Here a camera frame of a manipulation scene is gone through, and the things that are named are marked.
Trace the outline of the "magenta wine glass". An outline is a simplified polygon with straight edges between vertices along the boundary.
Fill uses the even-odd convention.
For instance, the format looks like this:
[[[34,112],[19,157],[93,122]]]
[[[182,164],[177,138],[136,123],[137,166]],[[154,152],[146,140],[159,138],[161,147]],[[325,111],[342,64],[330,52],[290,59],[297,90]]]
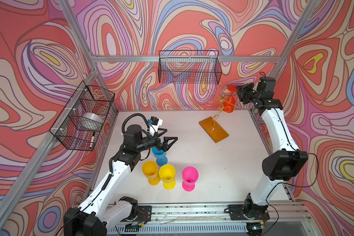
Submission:
[[[184,168],[182,172],[182,187],[185,191],[191,192],[195,188],[195,184],[199,178],[199,172],[196,168],[189,166]]]

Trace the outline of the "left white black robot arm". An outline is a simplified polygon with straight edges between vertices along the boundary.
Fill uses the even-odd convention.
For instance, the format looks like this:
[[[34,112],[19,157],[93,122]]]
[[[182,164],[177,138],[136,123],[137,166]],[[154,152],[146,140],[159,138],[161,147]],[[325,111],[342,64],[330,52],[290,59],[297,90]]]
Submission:
[[[122,124],[123,142],[118,152],[109,159],[109,171],[93,192],[75,208],[69,208],[63,217],[63,226],[58,230],[65,236],[105,236],[108,230],[122,221],[135,229],[150,221],[150,214],[139,209],[138,201],[131,197],[121,197],[108,208],[109,202],[120,184],[131,174],[141,160],[143,151],[166,152],[178,140],[177,137],[160,139],[167,129],[162,128],[163,120],[157,117],[147,119],[135,113]]]

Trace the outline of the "blue wine glass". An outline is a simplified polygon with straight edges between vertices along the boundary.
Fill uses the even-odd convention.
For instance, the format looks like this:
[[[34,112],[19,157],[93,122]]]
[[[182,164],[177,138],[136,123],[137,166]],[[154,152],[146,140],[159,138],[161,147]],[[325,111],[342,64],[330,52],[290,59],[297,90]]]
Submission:
[[[154,157],[156,158],[156,164],[162,167],[168,163],[168,158],[166,156],[167,152],[162,150],[157,150],[155,147],[151,149]]]

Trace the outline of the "yellow wine glass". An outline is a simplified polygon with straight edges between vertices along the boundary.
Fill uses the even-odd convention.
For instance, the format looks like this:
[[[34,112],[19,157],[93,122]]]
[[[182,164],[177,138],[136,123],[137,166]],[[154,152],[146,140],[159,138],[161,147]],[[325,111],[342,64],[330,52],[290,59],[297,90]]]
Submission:
[[[159,176],[165,189],[171,190],[176,186],[176,169],[174,166],[170,164],[163,165],[159,170]]]
[[[160,183],[159,166],[154,161],[147,161],[142,166],[142,172],[152,186]]]

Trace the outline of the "red wine glass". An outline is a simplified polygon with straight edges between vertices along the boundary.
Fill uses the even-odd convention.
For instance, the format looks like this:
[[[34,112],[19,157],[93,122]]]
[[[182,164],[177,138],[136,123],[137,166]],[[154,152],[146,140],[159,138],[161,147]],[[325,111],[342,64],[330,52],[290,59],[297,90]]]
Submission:
[[[224,97],[222,99],[222,112],[224,113],[232,113],[235,110],[236,107],[236,100],[235,100],[235,95],[237,92],[236,85],[229,85],[227,87],[227,90],[231,93],[230,96]]]

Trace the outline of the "aluminium frame rail base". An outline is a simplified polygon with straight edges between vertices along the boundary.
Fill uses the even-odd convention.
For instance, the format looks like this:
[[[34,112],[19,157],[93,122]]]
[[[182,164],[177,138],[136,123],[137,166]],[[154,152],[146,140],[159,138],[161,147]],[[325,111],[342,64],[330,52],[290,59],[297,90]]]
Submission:
[[[139,204],[150,221],[135,229],[122,221],[106,236],[318,236],[314,220],[303,204],[275,203],[270,219],[232,220],[229,205],[241,203]]]

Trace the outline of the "orange wooden rack base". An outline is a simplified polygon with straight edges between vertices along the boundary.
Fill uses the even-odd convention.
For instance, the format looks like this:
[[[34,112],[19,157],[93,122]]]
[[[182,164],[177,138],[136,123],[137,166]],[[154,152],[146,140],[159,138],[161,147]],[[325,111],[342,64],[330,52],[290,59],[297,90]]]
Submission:
[[[213,117],[209,117],[200,121],[199,125],[215,143],[218,143],[229,137],[229,134]]]

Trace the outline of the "black marker pen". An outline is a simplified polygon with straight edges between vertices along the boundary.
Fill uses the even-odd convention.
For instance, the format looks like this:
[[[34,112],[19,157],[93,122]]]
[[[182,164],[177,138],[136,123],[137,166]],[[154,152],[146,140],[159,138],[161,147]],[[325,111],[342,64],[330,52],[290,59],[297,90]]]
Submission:
[[[92,137],[89,143],[89,148],[92,149],[94,146],[95,132],[92,133]]]

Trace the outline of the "silver tape roll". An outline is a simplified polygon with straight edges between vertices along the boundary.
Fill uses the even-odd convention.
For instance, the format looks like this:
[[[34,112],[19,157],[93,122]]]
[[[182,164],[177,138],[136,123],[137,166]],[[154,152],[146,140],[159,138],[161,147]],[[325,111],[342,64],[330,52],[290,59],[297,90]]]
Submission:
[[[80,116],[78,125],[84,131],[99,131],[104,123],[102,117],[95,113],[87,112]]]

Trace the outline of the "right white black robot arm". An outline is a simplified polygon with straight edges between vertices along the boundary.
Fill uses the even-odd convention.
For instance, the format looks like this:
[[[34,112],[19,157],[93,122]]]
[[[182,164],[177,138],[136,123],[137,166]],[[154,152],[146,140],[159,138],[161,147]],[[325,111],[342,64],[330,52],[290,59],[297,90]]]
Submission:
[[[265,122],[272,142],[272,154],[263,160],[264,174],[255,189],[248,193],[244,204],[228,206],[232,220],[255,220],[266,216],[269,201],[278,187],[296,177],[310,155],[293,140],[282,103],[273,97],[275,85],[276,80],[262,72],[256,87],[253,83],[236,87],[240,102],[244,105],[252,103]]]

